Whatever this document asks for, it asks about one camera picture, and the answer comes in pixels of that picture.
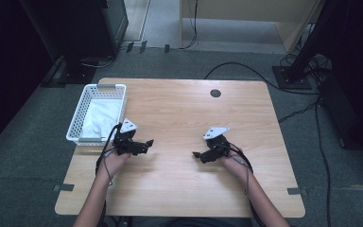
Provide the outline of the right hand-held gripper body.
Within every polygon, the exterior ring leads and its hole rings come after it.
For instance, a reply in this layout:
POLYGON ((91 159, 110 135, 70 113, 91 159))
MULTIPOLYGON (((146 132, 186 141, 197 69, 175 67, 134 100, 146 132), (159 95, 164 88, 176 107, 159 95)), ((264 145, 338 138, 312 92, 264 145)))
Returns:
POLYGON ((203 139, 206 141, 207 147, 209 148, 207 153, 213 153, 217 155, 217 159, 221 157, 228 157, 230 154, 230 143, 223 135, 229 128, 226 127, 211 127, 207 132, 204 133, 203 139))

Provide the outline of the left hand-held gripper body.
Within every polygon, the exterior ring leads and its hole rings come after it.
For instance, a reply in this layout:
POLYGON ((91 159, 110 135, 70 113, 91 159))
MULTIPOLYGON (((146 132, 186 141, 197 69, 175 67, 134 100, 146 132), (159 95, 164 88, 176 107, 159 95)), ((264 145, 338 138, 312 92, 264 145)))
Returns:
POLYGON ((132 140, 136 133, 137 126, 125 118, 122 123, 115 126, 116 134, 113 138, 113 145, 118 155, 129 153, 132 155, 137 154, 137 149, 134 147, 134 141, 132 140))

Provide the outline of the white T-shirt with blue print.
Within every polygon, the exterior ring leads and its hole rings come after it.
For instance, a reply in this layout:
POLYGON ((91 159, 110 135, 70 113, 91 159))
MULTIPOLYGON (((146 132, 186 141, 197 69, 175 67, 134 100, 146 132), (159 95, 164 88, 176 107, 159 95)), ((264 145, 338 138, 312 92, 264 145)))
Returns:
POLYGON ((84 117, 81 138, 106 138, 118 122, 121 102, 115 99, 93 99, 84 117))

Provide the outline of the white plastic mesh basket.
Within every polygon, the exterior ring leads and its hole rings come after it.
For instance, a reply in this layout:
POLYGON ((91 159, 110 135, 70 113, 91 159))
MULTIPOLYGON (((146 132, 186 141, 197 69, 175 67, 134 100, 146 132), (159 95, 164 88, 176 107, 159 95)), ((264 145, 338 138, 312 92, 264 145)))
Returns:
POLYGON ((78 146, 103 146, 108 138, 113 139, 114 132, 106 138, 81 138, 81 128, 84 117, 93 99, 115 99, 121 102, 121 111, 117 124, 124 118, 127 103, 127 86, 125 84, 87 84, 79 98, 70 126, 66 133, 66 139, 78 146))

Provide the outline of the person's left hand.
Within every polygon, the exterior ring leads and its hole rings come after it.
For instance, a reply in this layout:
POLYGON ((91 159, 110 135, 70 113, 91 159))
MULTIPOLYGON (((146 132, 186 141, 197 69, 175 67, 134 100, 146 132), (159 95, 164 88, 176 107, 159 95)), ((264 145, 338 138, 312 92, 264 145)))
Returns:
POLYGON ((121 170, 129 158, 129 153, 119 155, 116 151, 111 151, 103 157, 95 179, 105 186, 112 185, 113 177, 121 170))

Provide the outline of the person's right hand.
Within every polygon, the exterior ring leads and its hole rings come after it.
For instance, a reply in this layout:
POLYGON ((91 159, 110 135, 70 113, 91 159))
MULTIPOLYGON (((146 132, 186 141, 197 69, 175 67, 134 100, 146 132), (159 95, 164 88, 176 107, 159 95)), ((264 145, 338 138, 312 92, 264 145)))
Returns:
POLYGON ((221 157, 219 162, 231 172, 235 178, 245 186, 252 175, 248 164, 235 152, 231 152, 228 157, 221 157))

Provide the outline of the person's dark lap clothing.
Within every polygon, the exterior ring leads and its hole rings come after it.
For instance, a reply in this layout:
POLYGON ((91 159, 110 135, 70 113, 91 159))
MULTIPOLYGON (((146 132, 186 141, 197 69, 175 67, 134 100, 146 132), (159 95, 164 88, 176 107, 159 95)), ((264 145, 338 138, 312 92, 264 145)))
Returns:
POLYGON ((253 227, 249 218, 111 217, 110 227, 253 227))

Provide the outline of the grey tape strip on table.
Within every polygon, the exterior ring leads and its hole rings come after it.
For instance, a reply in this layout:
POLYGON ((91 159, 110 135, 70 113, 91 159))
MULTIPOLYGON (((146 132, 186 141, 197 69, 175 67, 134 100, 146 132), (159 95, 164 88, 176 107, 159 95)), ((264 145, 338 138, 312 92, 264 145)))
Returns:
POLYGON ((308 194, 307 189, 305 187, 288 188, 287 193, 289 195, 302 195, 302 196, 306 196, 308 194))
POLYGON ((74 186, 75 186, 74 184, 69 184, 69 183, 55 184, 53 186, 53 191, 55 191, 55 192, 73 191, 74 186))

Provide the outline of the black stand base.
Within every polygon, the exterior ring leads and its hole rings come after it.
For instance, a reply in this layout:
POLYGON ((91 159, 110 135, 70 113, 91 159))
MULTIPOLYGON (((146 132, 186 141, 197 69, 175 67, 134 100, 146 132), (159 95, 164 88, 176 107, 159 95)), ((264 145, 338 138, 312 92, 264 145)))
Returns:
POLYGON ((89 84, 94 75, 93 67, 69 65, 64 57, 59 57, 45 74, 41 87, 63 88, 67 84, 89 84))

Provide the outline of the dark cabinet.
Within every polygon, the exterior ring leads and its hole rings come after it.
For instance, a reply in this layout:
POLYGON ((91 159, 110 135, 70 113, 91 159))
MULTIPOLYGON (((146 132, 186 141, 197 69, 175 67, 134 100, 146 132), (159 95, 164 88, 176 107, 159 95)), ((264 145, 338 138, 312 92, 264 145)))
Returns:
POLYGON ((19 0, 53 59, 113 59, 129 19, 125 0, 19 0))

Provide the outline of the dark equipment box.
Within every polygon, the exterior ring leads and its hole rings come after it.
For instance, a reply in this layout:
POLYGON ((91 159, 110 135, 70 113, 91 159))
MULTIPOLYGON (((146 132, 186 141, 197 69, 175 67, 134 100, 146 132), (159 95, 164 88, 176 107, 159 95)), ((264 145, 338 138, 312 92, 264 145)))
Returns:
POLYGON ((329 111, 345 149, 363 150, 363 109, 356 109, 337 79, 327 78, 320 86, 324 106, 329 111))

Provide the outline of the black slanted stand pole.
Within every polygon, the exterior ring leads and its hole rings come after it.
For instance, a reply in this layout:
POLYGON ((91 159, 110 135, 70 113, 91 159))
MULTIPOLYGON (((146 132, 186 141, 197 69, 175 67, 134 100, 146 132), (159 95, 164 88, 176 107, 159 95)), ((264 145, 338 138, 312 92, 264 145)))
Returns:
POLYGON ((316 54, 320 53, 322 48, 321 39, 326 35, 326 30, 337 2, 338 0, 325 0, 313 32, 309 35, 297 59, 290 66, 294 79, 303 78, 305 66, 316 54))

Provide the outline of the light wooden desk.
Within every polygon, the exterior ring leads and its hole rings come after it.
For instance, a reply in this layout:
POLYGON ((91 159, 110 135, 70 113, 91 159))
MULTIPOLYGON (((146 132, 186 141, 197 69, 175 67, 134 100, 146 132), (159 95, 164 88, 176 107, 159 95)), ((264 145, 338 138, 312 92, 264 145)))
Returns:
POLYGON ((260 21, 275 24, 290 53, 310 23, 316 23, 326 0, 180 0, 180 29, 184 18, 260 21))

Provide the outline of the black square stand base plate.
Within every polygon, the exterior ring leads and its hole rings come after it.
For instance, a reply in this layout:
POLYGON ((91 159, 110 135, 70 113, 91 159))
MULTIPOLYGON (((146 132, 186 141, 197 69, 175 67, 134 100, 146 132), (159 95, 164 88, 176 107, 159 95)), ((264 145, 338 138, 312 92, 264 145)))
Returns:
POLYGON ((294 79, 288 66, 273 66, 272 72, 278 87, 285 90, 311 90, 307 78, 294 79))

